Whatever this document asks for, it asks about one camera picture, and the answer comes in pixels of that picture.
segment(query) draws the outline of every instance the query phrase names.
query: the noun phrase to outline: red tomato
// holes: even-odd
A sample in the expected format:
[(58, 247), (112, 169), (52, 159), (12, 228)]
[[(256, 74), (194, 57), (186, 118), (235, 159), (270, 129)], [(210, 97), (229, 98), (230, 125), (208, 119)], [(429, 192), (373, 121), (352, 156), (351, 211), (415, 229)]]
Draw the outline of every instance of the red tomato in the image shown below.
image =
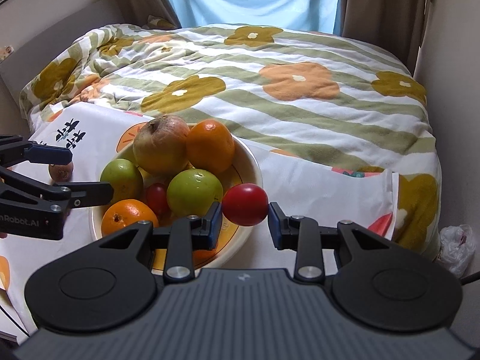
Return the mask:
[(145, 197), (147, 206), (158, 216), (170, 212), (170, 207), (167, 203), (167, 188), (165, 185), (160, 183), (152, 184), (146, 189)]
[(235, 225), (255, 226), (268, 214), (268, 196), (258, 185), (239, 184), (226, 192), (222, 211)]

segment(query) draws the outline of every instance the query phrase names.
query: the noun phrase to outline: green lime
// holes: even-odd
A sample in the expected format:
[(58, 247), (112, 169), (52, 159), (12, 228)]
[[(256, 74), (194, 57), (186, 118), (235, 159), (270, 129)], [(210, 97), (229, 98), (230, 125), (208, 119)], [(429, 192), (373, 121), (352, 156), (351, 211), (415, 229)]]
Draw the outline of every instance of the green lime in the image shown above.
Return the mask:
[(166, 190), (170, 209), (178, 216), (204, 216), (223, 196), (222, 183), (212, 173), (189, 169), (178, 173)]
[(143, 190), (143, 177), (138, 168), (129, 160), (117, 158), (103, 169), (100, 181), (106, 181), (113, 188), (110, 204), (125, 199), (137, 199)]

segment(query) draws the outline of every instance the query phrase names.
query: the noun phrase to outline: white wall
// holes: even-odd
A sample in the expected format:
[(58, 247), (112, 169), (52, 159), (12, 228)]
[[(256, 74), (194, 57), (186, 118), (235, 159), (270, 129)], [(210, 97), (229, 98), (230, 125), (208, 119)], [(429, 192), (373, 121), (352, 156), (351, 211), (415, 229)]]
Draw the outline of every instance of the white wall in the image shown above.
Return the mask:
[[(480, 0), (433, 0), (416, 79), (442, 165), (440, 226), (470, 224), (478, 243), (470, 272), (480, 270)], [(480, 282), (464, 287), (453, 329), (480, 346)]]
[[(21, 47), (35, 35), (97, 0), (7, 0), (0, 4), (0, 47)], [(0, 87), (0, 134), (27, 133), (18, 108)]]

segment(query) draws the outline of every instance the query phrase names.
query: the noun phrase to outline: fruit bowl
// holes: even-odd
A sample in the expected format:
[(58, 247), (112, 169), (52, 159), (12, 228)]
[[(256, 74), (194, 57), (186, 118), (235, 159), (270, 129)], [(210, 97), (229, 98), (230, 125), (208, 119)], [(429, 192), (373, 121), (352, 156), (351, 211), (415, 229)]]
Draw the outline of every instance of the fruit bowl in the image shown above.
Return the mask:
[[(255, 160), (254, 155), (250, 149), (237, 137), (233, 136), (235, 142), (235, 156), (232, 166), (224, 173), (218, 176), (222, 183), (223, 190), (226, 192), (230, 187), (240, 183), (253, 183), (263, 187), (262, 173)], [(124, 158), (132, 161), (134, 164), (135, 157), (133, 152), (133, 144), (129, 143), (124, 147), (115, 158)], [(143, 176), (144, 187), (155, 182), (168, 183), (170, 180), (154, 177), (140, 168)], [(102, 238), (101, 224), (102, 218), (108, 206), (99, 206), (90, 208), (90, 231), (93, 240)], [(160, 221), (160, 226), (166, 226), (170, 222)], [(222, 229), (218, 237), (217, 247), (212, 251), (197, 250), (193, 253), (193, 263), (195, 265), (195, 272), (202, 267), (217, 268), (228, 261), (246, 242), (252, 227), (237, 226), (223, 217)], [(157, 275), (162, 274), (163, 265), (165, 262), (166, 250), (158, 249), (155, 251), (155, 259), (152, 272)]]

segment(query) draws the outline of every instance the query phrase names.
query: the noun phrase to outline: headboard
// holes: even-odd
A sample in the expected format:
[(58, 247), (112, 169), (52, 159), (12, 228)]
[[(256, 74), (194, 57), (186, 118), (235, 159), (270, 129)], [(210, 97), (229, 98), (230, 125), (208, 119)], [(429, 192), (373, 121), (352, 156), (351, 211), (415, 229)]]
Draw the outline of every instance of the headboard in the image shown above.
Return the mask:
[(75, 39), (94, 28), (124, 22), (115, 0), (99, 0), (90, 4), (15, 50), (0, 64), (0, 78), (18, 104), (23, 87)]

